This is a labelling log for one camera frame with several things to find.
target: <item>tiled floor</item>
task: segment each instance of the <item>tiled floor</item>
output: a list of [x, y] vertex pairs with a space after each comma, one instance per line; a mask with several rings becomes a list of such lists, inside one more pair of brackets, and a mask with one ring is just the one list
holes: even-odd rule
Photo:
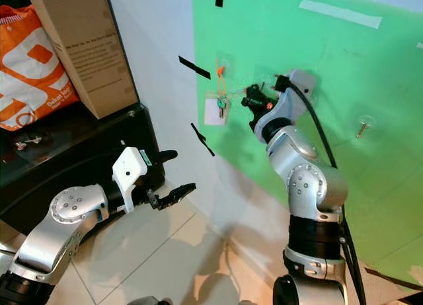
[[[17, 249], [25, 237], [2, 222], [0, 226], [2, 249]], [[0, 254], [2, 273], [10, 259]], [[403, 294], [366, 274], [364, 283], [371, 305]], [[85, 242], [48, 304], [125, 305], [148, 295], [170, 298], [175, 305], [272, 303], [272, 289], [249, 263], [179, 203], [164, 211], [137, 207]]]

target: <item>cardboard box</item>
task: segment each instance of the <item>cardboard box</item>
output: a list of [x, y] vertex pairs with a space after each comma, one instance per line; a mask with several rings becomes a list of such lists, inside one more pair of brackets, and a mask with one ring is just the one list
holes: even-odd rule
[[108, 0], [31, 0], [79, 97], [99, 119], [137, 102]]

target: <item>orange bag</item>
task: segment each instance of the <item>orange bag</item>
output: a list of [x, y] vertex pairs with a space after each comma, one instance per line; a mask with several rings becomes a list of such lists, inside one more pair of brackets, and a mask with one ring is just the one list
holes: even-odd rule
[[0, 17], [0, 127], [14, 131], [79, 98], [34, 8]]

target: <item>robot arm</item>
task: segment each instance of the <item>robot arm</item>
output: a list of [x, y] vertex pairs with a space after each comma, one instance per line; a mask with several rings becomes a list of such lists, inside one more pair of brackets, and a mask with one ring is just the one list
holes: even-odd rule
[[[113, 165], [114, 182], [103, 187], [70, 187], [57, 194], [47, 215], [26, 237], [9, 270], [1, 276], [0, 304], [47, 303], [84, 236], [110, 214], [131, 212], [132, 191], [146, 175], [148, 166], [158, 163], [157, 159], [164, 162], [176, 156], [176, 151], [164, 151], [154, 161], [144, 151], [127, 147]], [[186, 184], [162, 199], [142, 187], [134, 193], [138, 195], [136, 203], [150, 203], [160, 210], [177, 203], [195, 188], [195, 184]]]
[[[295, 70], [288, 77], [310, 97], [315, 85], [311, 75]], [[292, 125], [305, 106], [295, 101], [291, 88], [284, 88], [278, 100], [266, 97], [258, 85], [248, 87], [246, 94], [242, 105], [254, 114], [250, 127], [267, 143], [270, 163], [286, 185], [291, 214], [284, 250], [289, 275], [275, 282], [274, 304], [348, 304], [339, 244], [346, 181]]]

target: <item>green backdrop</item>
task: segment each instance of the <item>green backdrop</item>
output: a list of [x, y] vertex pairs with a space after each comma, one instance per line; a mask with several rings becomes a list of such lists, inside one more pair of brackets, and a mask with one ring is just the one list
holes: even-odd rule
[[[193, 0], [200, 131], [217, 154], [284, 205], [283, 182], [249, 128], [239, 90], [274, 83], [274, 73], [304, 69], [317, 77], [313, 104], [350, 186], [347, 218], [360, 259], [416, 283], [423, 265], [423, 14], [366, 0], [312, 0], [383, 17], [379, 29], [299, 8], [302, 0]], [[216, 91], [216, 58], [236, 92], [224, 127], [203, 123], [206, 92]], [[359, 117], [375, 125], [355, 138]], [[298, 126], [322, 151], [308, 115]]]

